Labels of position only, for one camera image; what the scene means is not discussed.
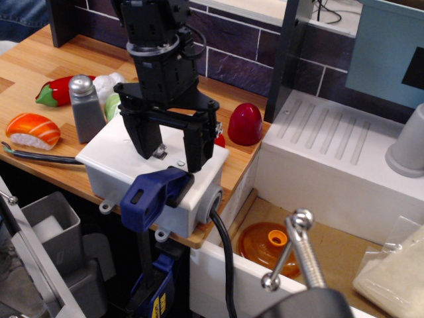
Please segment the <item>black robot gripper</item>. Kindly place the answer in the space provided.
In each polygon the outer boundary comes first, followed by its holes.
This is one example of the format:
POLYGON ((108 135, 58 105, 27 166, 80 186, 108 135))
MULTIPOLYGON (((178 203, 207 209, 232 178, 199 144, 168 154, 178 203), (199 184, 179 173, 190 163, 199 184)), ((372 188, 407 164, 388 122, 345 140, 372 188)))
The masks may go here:
MULTIPOLYGON (((188 172, 195 173, 213 155, 215 138, 221 133, 221 123, 216 112, 219 104, 198 90, 199 77, 195 59, 185 52, 136 52, 133 57, 137 83, 118 83, 114 92, 120 95, 121 105, 134 113, 158 111, 166 122, 174 123, 179 113, 173 109, 193 111, 184 129, 184 147, 188 172)), ((149 159, 162 145, 160 125, 145 114, 122 112, 125 128, 136 151, 149 159)))

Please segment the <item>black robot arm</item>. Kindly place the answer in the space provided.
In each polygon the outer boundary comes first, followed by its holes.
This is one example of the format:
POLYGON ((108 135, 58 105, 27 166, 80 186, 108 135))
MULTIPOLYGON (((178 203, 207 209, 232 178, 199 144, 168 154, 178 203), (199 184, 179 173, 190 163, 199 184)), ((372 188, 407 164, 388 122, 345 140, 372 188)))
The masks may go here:
POLYGON ((189 172, 198 172, 213 155, 221 132, 219 103, 198 90, 194 48, 196 29, 187 25, 187 1, 114 1, 127 31, 127 52, 134 60, 138 82, 120 83, 120 110, 136 151, 149 159, 162 145, 162 126, 184 133, 189 172))

